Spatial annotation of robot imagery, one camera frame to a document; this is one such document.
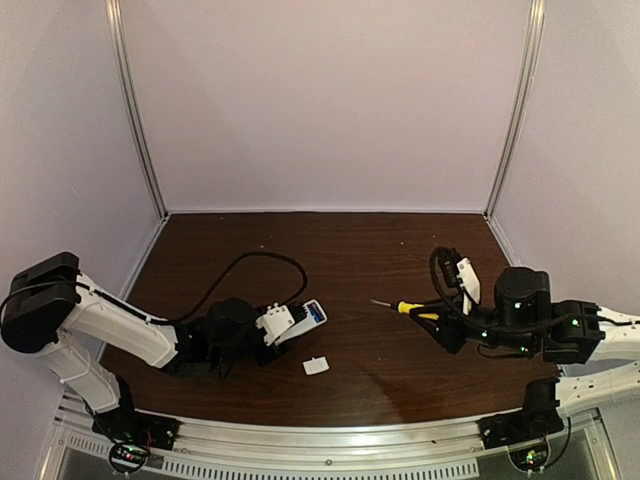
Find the metal track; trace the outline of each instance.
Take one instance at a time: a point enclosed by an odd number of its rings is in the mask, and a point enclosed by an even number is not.
[[[540,44],[542,43],[542,32],[544,29],[544,6],[545,0],[532,0],[531,11],[529,13],[529,25],[525,37],[524,52],[522,55],[522,65],[520,67],[520,79],[518,81],[518,89],[516,91],[516,99],[511,112],[511,120],[509,121],[509,129],[505,140],[500,165],[496,178],[491,189],[491,195],[485,211],[485,217],[490,220],[500,199],[500,194],[504,187],[504,182],[511,166],[513,154],[518,140],[518,135],[522,128],[524,119],[524,111],[529,99],[531,86],[533,85],[533,77],[538,65],[538,56],[540,54]]]
[[[182,425],[174,450],[153,453],[162,459],[157,469],[179,478],[201,479],[209,478],[209,472],[229,472],[229,476],[216,473],[211,478],[268,480],[256,477],[268,474],[271,480],[386,480],[386,475],[390,480],[393,475],[396,480],[467,479],[479,475],[476,457],[484,453],[476,418],[354,428],[178,420]],[[92,420],[79,397],[64,395],[55,423],[91,444],[83,451],[103,456],[104,448],[98,444],[108,445],[108,441],[91,432]],[[68,446],[78,448],[77,444]]]
[[[116,65],[120,76],[122,95],[124,97],[129,126],[131,127],[133,143],[135,144],[136,151],[138,153],[142,173],[144,175],[147,188],[149,189],[156,215],[158,218],[164,219],[167,216],[167,208],[165,207],[164,200],[162,199],[162,193],[160,192],[160,187],[158,185],[158,178],[156,177],[153,163],[151,162],[149,147],[144,136],[144,130],[142,129],[142,119],[140,118],[138,101],[136,100],[136,94],[133,88],[129,56],[127,54],[127,43],[124,37],[122,14],[120,12],[120,0],[106,1],[109,28],[111,30],[113,49],[116,55]]]

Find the yellow screwdriver handle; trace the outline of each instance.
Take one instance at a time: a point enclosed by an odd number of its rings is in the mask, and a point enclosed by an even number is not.
[[[424,307],[424,305],[421,305],[419,303],[398,302],[398,313],[409,315],[409,312],[412,309],[420,307]],[[429,320],[438,320],[438,318],[440,318],[437,313],[421,313],[418,316],[420,318],[426,318]]]

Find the small white object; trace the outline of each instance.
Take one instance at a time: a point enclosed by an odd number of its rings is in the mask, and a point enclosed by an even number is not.
[[[277,303],[267,309],[267,313],[256,320],[256,327],[264,328],[267,334],[264,336],[265,345],[275,342],[284,332],[295,323],[289,309],[280,307]]]
[[[302,362],[302,366],[304,367],[304,371],[307,375],[315,375],[329,370],[327,357],[312,358],[311,360]]]
[[[317,300],[309,300],[304,304],[304,308],[307,312],[307,316],[280,335],[276,339],[276,345],[280,345],[287,340],[304,335],[327,321],[327,314],[324,313],[324,310]]]
[[[471,261],[468,258],[463,258],[458,262],[457,267],[460,286],[474,302],[480,303],[480,280],[471,266]],[[473,307],[473,303],[467,295],[462,300],[462,311],[465,315],[468,315]]]

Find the black cable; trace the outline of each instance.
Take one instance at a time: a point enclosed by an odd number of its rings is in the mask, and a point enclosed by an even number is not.
[[[150,323],[152,323],[154,325],[172,325],[172,324],[177,324],[177,323],[184,322],[185,320],[191,318],[193,315],[195,315],[198,312],[198,310],[200,310],[200,308],[202,308],[202,305],[204,305],[204,303],[211,296],[213,291],[216,288],[218,288],[218,285],[220,285],[220,283],[229,274],[229,272],[231,272],[231,270],[233,270],[235,268],[235,266],[238,265],[242,260],[244,260],[245,258],[249,258],[249,257],[275,258],[276,260],[280,260],[280,261],[283,261],[285,263],[288,263],[289,265],[294,266],[298,270],[298,272],[300,273],[300,277],[302,278],[302,283],[301,283],[300,287],[298,288],[298,290],[293,295],[291,295],[286,300],[280,302],[280,305],[286,305],[287,303],[291,302],[292,300],[295,300],[307,288],[307,285],[309,283],[309,278],[307,277],[307,272],[305,271],[304,267],[302,265],[300,265],[300,263],[298,263],[293,258],[287,257],[285,255],[280,255],[279,253],[273,253],[273,252],[245,252],[242,255],[239,255],[238,257],[236,257],[229,265],[227,265],[227,267],[222,271],[222,273],[220,275],[218,275],[218,277],[211,283],[211,286],[207,289],[207,291],[204,293],[202,298],[187,313],[185,313],[184,315],[181,315],[178,318],[172,319],[172,320],[151,320]]]
[[[562,456],[567,451],[567,448],[569,447],[569,442],[570,441],[571,441],[571,418],[567,417],[567,440],[564,442],[564,446],[562,447],[562,450],[560,450],[560,453],[558,454],[558,456],[556,458],[554,458],[551,462],[547,463],[544,466],[545,470],[547,468],[553,467],[556,463],[558,463],[560,461]]]
[[[482,358],[488,358],[490,360],[508,360],[508,359],[517,359],[517,358],[527,358],[527,356],[523,355],[522,353],[505,353],[501,355],[487,355],[486,353],[482,353],[483,347],[489,348],[486,345],[482,345],[481,343],[478,344],[478,348],[477,348],[478,355],[480,355]]]
[[[462,320],[466,321],[467,316],[464,314],[462,310],[458,308],[458,306],[453,302],[452,297],[447,295],[442,288],[442,284],[440,283],[440,279],[438,278],[438,270],[437,270],[437,260],[441,255],[449,256],[449,249],[446,247],[436,247],[431,252],[431,256],[429,257],[429,275],[431,276],[431,283],[433,283],[433,288],[436,290],[438,297],[442,300],[447,307],[455,312]]]
[[[599,322],[610,323],[611,325],[615,325],[616,327],[628,327],[633,325],[633,322],[616,322],[615,320],[611,320],[609,318],[599,318]]]
[[[102,432],[102,434],[105,437],[107,437],[111,443],[113,443],[114,445],[119,445],[123,443],[113,438],[111,434],[107,432],[107,429],[102,426],[102,424],[100,423],[100,419],[98,418],[96,413],[93,411],[93,409],[89,406],[86,400],[84,400],[84,409],[89,414],[89,416],[91,416],[91,419],[95,422],[96,426],[98,427],[98,430],[100,430],[100,432]]]
[[[9,295],[7,295],[4,300],[2,300],[2,302],[0,303],[0,318],[2,318],[2,312],[4,311],[5,307],[11,301],[12,298],[17,297],[18,295],[24,292],[28,292],[30,290],[36,290],[38,288],[44,288],[44,287],[53,287],[55,285],[75,285],[77,287],[86,288],[87,290],[91,289],[89,285],[82,282],[78,282],[76,280],[56,280],[52,282],[37,283],[35,285],[27,285],[26,287],[22,287],[22,288],[19,288],[18,290],[14,290]]]

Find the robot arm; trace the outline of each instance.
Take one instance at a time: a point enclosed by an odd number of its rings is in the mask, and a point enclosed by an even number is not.
[[[154,447],[167,449],[172,448],[177,422],[135,411],[126,382],[100,366],[72,331],[187,377],[222,372],[243,357],[266,364],[286,352],[296,337],[326,321],[314,300],[256,309],[240,299],[216,302],[204,317],[186,325],[169,321],[105,292],[80,271],[71,253],[16,275],[5,306],[0,330],[4,342],[39,358],[75,390],[94,416],[97,432],[134,445],[146,445],[151,434]]]
[[[482,348],[508,352],[490,357],[496,359],[530,359],[541,353],[545,362],[556,364],[604,359],[633,362],[582,377],[531,382],[521,410],[478,422],[486,448],[561,431],[564,424],[558,411],[571,416],[640,395],[640,317],[589,302],[552,303],[548,274],[524,267],[504,270],[495,285],[495,308],[485,308],[480,305],[479,282],[471,263],[455,249],[436,248],[430,269],[438,300],[412,304],[408,311],[399,308],[409,305],[404,302],[391,306],[408,313],[450,353],[473,342],[481,353]],[[453,294],[445,291],[438,271]]]

